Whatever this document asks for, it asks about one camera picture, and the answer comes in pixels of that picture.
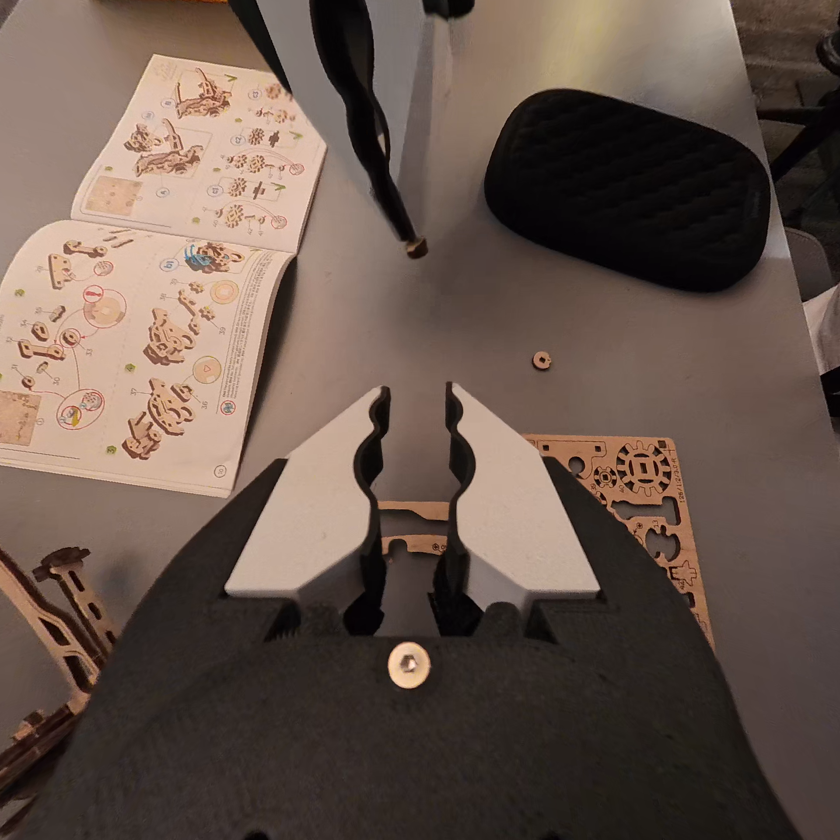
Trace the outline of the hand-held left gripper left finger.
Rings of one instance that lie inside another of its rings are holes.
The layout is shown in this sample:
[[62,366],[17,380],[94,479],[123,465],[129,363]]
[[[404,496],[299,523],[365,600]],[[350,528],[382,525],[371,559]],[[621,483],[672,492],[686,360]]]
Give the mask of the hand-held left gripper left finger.
[[380,516],[391,392],[380,385],[293,449],[224,586],[244,598],[352,603],[384,583]]

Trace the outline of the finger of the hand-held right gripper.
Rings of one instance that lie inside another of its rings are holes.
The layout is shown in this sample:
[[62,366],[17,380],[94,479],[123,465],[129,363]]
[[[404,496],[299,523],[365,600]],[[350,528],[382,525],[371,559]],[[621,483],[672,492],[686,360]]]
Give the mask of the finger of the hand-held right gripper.
[[258,2],[290,91],[397,239],[415,227],[397,185],[415,76],[415,3]]
[[363,143],[372,200],[397,240],[423,240],[427,170],[439,75],[437,41],[454,20],[447,1],[367,1],[362,16]]

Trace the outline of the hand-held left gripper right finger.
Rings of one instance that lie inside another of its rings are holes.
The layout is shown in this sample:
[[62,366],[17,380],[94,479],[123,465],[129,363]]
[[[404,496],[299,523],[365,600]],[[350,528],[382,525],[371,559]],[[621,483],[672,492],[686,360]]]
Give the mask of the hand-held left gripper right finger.
[[438,602],[593,602],[601,587],[538,450],[462,385],[447,383],[445,404],[458,488]]

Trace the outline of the laser-cut wooden parts sheet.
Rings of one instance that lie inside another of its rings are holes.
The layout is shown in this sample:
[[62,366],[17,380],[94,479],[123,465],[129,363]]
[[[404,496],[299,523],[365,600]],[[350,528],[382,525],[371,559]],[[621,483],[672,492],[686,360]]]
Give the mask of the laser-cut wooden parts sheet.
[[676,445],[667,437],[525,434],[642,544],[695,617],[711,648],[705,586]]

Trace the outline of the partly assembled wooden model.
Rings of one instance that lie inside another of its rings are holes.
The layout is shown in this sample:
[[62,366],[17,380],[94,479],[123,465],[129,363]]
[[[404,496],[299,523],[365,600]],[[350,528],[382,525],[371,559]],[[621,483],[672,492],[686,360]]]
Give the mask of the partly assembled wooden model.
[[113,651],[118,628],[103,600],[84,580],[90,550],[58,549],[26,573],[1,552],[2,592],[34,630],[64,676],[70,696],[57,710],[31,712],[2,752],[2,806],[31,809],[46,774],[66,750],[94,686]]

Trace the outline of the black quilted cushion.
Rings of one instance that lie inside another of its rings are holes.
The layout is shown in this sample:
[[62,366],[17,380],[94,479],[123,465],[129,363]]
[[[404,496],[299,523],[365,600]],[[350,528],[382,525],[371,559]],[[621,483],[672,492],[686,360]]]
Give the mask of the black quilted cushion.
[[730,135],[568,88],[513,109],[484,194],[498,221],[537,245],[703,293],[758,265],[772,197],[759,157]]

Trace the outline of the open instruction booklet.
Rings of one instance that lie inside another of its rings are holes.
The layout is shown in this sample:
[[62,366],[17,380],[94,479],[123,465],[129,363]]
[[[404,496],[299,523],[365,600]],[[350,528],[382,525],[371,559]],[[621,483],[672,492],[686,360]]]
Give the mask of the open instruction booklet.
[[228,497],[326,150],[269,72],[152,56],[3,277],[2,466]]

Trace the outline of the black chair base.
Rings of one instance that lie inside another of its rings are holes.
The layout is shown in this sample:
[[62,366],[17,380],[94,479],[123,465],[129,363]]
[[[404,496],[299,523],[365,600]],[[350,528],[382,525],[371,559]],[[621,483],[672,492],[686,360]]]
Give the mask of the black chair base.
[[[815,48],[822,67],[839,79],[839,17],[837,28],[823,36]],[[770,163],[773,183],[784,178],[808,154],[839,131],[839,86],[823,96],[815,106],[798,108],[763,108],[757,111],[760,121],[794,125],[801,130]]]

